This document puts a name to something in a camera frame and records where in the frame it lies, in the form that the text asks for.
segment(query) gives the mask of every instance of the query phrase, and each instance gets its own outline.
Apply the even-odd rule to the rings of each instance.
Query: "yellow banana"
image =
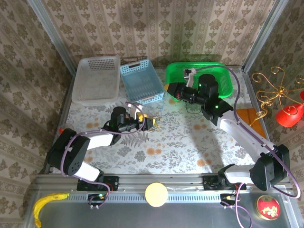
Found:
[[[41,227],[41,221],[39,220],[39,212],[41,211],[41,209],[43,208],[44,205],[46,205],[47,203],[49,203],[51,201],[64,200],[69,195],[70,195],[70,193],[65,192],[65,193],[51,193],[51,194],[48,194],[44,197],[41,197],[35,203],[34,208],[33,208],[33,215],[34,215],[36,227],[38,227],[38,228]]]

